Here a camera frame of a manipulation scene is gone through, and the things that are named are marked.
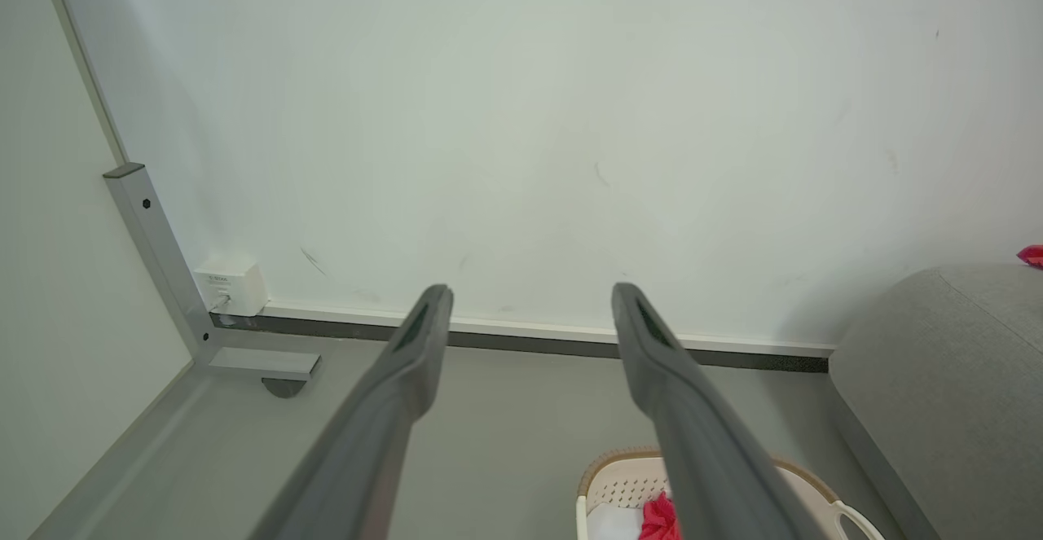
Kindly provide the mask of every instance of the metal bracket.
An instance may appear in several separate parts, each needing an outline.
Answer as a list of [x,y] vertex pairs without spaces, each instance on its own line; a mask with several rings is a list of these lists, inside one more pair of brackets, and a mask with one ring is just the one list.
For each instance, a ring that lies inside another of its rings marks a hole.
[[[311,381],[320,359],[317,354],[221,346],[223,329],[214,326],[199,296],[145,166],[125,164],[102,177],[197,367],[235,370],[262,379],[295,382],[300,383],[300,387]],[[289,395],[272,393],[293,396],[300,387],[277,388],[284,394],[295,390]]]

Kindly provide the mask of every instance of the white laundry basket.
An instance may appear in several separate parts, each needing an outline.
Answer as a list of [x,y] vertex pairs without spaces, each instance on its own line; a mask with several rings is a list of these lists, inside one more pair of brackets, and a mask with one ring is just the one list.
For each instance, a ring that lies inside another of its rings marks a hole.
[[[847,517],[871,540],[883,540],[868,519],[841,501],[819,477],[778,459],[775,459],[775,466],[808,511],[811,511],[827,538],[848,540],[841,527],[841,520]],[[588,540],[587,515],[600,504],[640,509],[663,491],[671,495],[666,466],[658,448],[624,448],[602,455],[587,467],[580,480],[576,499],[576,530],[579,540]]]

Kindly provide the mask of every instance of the white cloth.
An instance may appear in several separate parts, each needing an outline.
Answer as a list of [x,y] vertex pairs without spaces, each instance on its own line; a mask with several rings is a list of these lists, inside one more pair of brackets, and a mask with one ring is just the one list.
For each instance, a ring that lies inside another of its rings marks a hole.
[[637,540],[642,523],[645,512],[640,509],[600,504],[587,514],[587,537],[589,540]]

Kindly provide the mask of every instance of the cable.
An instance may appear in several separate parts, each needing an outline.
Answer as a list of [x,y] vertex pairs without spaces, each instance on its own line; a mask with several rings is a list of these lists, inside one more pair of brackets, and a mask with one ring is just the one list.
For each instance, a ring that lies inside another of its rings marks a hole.
[[227,302],[231,302],[231,301],[232,301],[232,296],[225,294],[225,295],[221,296],[221,299],[219,299],[217,301],[217,303],[214,303],[214,306],[212,309],[210,309],[209,311],[216,311],[220,306],[223,306],[224,303],[227,303]]

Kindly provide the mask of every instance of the metal frame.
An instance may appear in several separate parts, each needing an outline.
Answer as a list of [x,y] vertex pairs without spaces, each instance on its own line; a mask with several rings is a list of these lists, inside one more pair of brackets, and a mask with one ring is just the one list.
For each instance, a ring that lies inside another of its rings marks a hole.
[[[265,379],[269,391],[277,385],[271,383],[273,379],[302,383],[312,378],[320,360],[317,354],[223,347],[224,329],[214,326],[199,296],[148,170],[141,164],[124,164],[103,177],[197,367],[251,373]],[[291,395],[299,391],[299,386],[294,389]]]
[[146,465],[175,436],[177,427],[204,398],[215,377],[191,367],[142,412],[126,434],[72,488],[44,519],[30,540],[87,540]]

